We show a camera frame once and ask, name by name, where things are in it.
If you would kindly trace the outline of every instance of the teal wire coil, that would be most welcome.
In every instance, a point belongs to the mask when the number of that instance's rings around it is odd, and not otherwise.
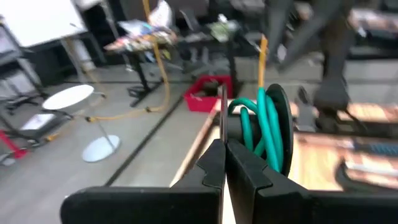
[[[259,88],[257,104],[247,98],[235,99],[228,106],[228,114],[232,114],[235,107],[240,105],[243,105],[241,108],[241,122],[244,145],[259,157],[265,152],[268,165],[277,172],[281,172],[284,160],[282,135],[280,133],[278,112],[271,97],[266,95],[264,88]],[[254,146],[248,110],[253,111],[259,121],[262,137],[257,146]]]

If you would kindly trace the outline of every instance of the yellow cable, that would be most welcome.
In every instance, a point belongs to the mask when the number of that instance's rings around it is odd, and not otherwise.
[[[266,60],[267,60],[267,45],[268,40],[265,35],[261,36],[261,51],[259,55],[259,79],[258,79],[258,87],[264,87],[264,72],[266,71]]]
[[[142,3],[144,5],[144,11],[145,11],[146,18],[149,22],[149,14],[150,14],[149,2],[148,2],[148,0],[142,0]],[[119,114],[116,116],[89,117],[87,119],[88,121],[121,119],[121,118],[125,118],[128,116],[136,116],[136,115],[144,114],[144,113],[148,113],[148,112],[159,112],[159,111],[166,109],[166,107],[168,106],[169,101],[170,101],[170,85],[169,85],[169,79],[167,78],[167,74],[166,74],[166,71],[165,71],[165,68],[163,65],[162,58],[160,56],[159,46],[157,45],[156,41],[154,41],[154,52],[155,52],[157,64],[160,69],[160,74],[162,75],[164,86],[165,86],[165,98],[164,98],[163,103],[157,107],[146,108],[146,109],[141,109],[141,110],[132,110],[127,113]]]

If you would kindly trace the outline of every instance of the wooden table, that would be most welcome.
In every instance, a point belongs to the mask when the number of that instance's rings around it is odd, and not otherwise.
[[[220,101],[218,101],[198,133],[170,186],[181,179],[186,173],[188,166],[198,159],[196,155],[202,155],[213,140],[220,137],[220,128],[212,126],[213,120],[220,111],[220,108]],[[299,112],[295,104],[290,104],[290,108],[293,115],[298,115]],[[352,104],[348,110],[361,120],[398,121],[398,106],[396,105],[382,108],[375,104]],[[239,111],[240,107],[237,107],[234,113],[239,113]],[[349,119],[344,114],[339,114],[339,116],[341,119]],[[316,141],[319,144],[305,143],[301,141],[302,139],[310,142]],[[334,178],[335,168],[342,158],[372,167],[398,169],[398,159],[370,156],[367,154],[353,154],[349,149],[337,146],[338,144],[346,144],[348,141],[349,138],[295,133],[294,153],[289,178],[311,190],[342,190]],[[353,179],[366,180],[374,184],[398,188],[397,178],[353,171],[349,171],[348,175]],[[224,188],[223,223],[235,223],[227,182]]]
[[[295,8],[298,12],[298,16],[303,20],[310,19],[313,14],[311,6],[307,3],[296,3]],[[398,17],[392,13],[354,8],[351,10],[348,21],[355,29],[362,27],[365,30],[398,32]]]

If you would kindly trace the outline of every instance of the gray floor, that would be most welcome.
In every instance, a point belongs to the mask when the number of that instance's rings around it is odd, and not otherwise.
[[[256,62],[238,60],[239,78],[255,80],[256,67]],[[303,85],[308,91],[316,87],[314,82],[320,79],[319,71],[319,67],[311,67],[307,62],[302,62],[283,76],[272,70],[267,71],[266,83],[281,83],[288,97],[293,100],[298,86]],[[349,93],[353,101],[396,103],[397,71],[396,61],[351,63],[347,72]],[[127,74],[124,67],[102,68],[96,73],[104,81],[137,80],[135,73]],[[159,76],[148,76],[148,79],[158,80]],[[171,73],[170,79],[190,80],[190,77]],[[72,84],[51,87],[49,91],[53,93],[68,86]],[[126,94],[127,86],[129,85],[104,85],[108,98],[96,107],[95,113],[109,116],[130,110],[131,98]],[[188,86],[189,84],[172,84],[170,104],[176,102]],[[254,98],[255,95],[256,84],[244,85],[241,96]],[[159,105],[163,97],[164,88],[160,87],[139,108]],[[33,107],[26,106],[11,119],[20,126],[34,113]],[[85,187],[103,185],[163,114],[164,112],[150,113],[102,122],[108,133],[121,138],[122,144],[117,153],[98,163],[87,164],[81,159],[84,147],[101,133],[95,124],[86,123],[80,118],[69,132],[54,142],[36,149],[10,167],[0,167],[0,223],[60,223],[58,213],[63,198]],[[205,119],[205,113],[189,112],[185,103],[182,103],[113,185],[168,186]]]

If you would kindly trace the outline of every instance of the red bin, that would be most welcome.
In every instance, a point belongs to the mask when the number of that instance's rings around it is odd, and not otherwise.
[[[220,98],[219,96],[198,97],[195,94],[202,90],[204,83],[214,80],[218,81],[218,83],[226,84],[228,98],[232,98],[232,81],[229,75],[205,75],[200,77],[184,94],[184,99],[190,111],[209,113],[213,109],[217,99]]]

